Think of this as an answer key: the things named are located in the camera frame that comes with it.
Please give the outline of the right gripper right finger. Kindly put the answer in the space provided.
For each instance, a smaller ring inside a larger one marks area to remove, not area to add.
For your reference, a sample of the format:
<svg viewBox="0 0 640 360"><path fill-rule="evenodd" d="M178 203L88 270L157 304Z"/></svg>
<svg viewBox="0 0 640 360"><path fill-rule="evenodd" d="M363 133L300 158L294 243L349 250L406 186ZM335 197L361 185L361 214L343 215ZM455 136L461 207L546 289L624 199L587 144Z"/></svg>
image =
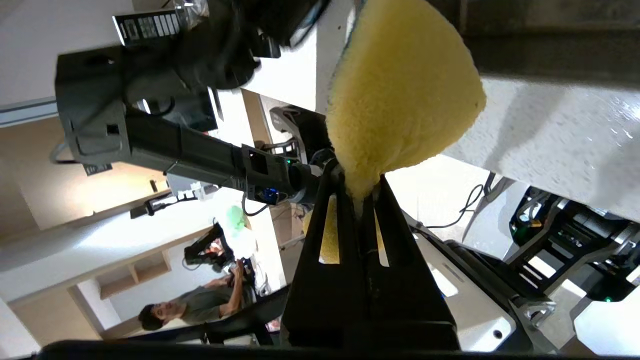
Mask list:
<svg viewBox="0 0 640 360"><path fill-rule="evenodd" d="M457 324L384 176L362 207L366 312L383 344L459 351Z"/></svg>

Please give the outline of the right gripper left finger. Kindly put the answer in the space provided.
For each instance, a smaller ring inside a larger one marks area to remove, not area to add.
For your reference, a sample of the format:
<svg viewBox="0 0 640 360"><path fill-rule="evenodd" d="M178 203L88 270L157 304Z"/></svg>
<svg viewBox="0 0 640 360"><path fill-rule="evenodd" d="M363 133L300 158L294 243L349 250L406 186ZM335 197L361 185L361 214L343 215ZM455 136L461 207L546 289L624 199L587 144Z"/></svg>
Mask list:
<svg viewBox="0 0 640 360"><path fill-rule="evenodd" d="M338 264L320 262L331 196L336 196ZM370 314L368 233L355 213L338 160L324 167L282 324L295 347L365 349Z"/></svg>

